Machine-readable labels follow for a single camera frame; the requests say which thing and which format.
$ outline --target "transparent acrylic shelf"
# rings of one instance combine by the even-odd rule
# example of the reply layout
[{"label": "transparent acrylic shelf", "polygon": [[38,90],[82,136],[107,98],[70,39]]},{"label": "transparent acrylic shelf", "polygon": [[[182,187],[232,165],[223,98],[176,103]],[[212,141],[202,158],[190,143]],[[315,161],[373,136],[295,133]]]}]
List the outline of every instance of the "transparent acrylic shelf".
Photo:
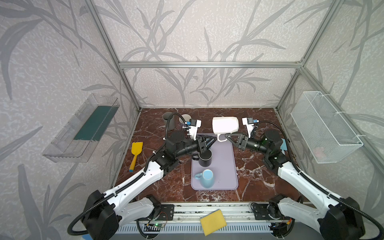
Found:
[{"label": "transparent acrylic shelf", "polygon": [[119,106],[116,97],[91,94],[43,156],[54,162],[87,162]]},{"label": "transparent acrylic shelf", "polygon": [[303,92],[291,115],[317,163],[339,162],[363,146],[360,137],[319,91]]}]

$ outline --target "wallpaper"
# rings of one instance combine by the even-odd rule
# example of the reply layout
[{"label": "wallpaper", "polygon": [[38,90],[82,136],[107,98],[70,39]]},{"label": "wallpaper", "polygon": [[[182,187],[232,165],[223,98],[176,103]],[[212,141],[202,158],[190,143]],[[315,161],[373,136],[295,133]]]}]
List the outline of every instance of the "wallpaper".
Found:
[{"label": "wallpaper", "polygon": [[307,68],[384,154],[384,1],[343,4]]},{"label": "wallpaper", "polygon": [[[288,131],[288,138],[302,161],[304,171],[326,188],[347,198],[356,200],[360,208],[384,223],[383,176],[372,165],[361,149],[354,151],[337,163],[318,164],[308,148],[303,136],[292,119],[291,112],[303,91],[314,91],[307,79],[300,76],[281,106],[279,114]],[[366,235],[364,238],[375,237],[377,227],[364,219]]]},{"label": "wallpaper", "polygon": [[[331,3],[94,2],[120,61],[300,61]],[[140,68],[125,71],[144,107],[276,106],[272,103],[277,103],[277,96],[281,96],[289,73],[293,72]],[[253,80],[260,78],[270,81]],[[256,93],[250,94],[253,86]],[[238,98],[235,91],[243,97]],[[165,95],[169,100],[162,100]]]},{"label": "wallpaper", "polygon": [[[78,239],[66,228],[112,184],[134,105],[82,1],[0,0],[0,62],[0,239]],[[121,104],[92,157],[43,157],[91,93]]]}]

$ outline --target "purple silicone mat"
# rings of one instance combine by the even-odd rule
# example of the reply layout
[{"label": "purple silicone mat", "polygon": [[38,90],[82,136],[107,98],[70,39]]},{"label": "purple silicone mat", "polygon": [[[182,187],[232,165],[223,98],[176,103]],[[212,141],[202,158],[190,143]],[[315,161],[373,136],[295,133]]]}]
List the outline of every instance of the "purple silicone mat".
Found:
[{"label": "purple silicone mat", "polygon": [[[213,133],[201,133],[200,135],[215,136]],[[209,167],[202,167],[199,161],[192,160],[191,186],[195,190],[235,190],[238,187],[235,156],[230,141],[216,141],[212,147],[212,163]],[[204,188],[194,176],[206,169],[210,169],[215,177],[215,183],[211,188]]]}]

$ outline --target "white mug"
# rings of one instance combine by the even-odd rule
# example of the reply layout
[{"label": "white mug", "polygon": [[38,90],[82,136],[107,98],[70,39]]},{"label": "white mug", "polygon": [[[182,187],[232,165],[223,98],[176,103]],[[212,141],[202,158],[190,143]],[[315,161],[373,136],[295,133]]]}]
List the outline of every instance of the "white mug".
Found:
[{"label": "white mug", "polygon": [[214,117],[212,118],[212,130],[214,134],[217,134],[219,142],[225,142],[227,139],[220,140],[220,135],[237,132],[239,130],[239,120],[237,117]]}]

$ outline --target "clear plastic tray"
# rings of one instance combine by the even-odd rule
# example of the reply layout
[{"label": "clear plastic tray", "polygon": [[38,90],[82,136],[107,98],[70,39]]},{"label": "clear plastic tray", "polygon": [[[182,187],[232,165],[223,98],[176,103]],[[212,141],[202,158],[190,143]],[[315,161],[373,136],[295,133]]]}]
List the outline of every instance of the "clear plastic tray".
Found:
[{"label": "clear plastic tray", "polygon": [[43,156],[54,162],[87,162],[119,106],[116,97],[91,94],[46,147]]}]

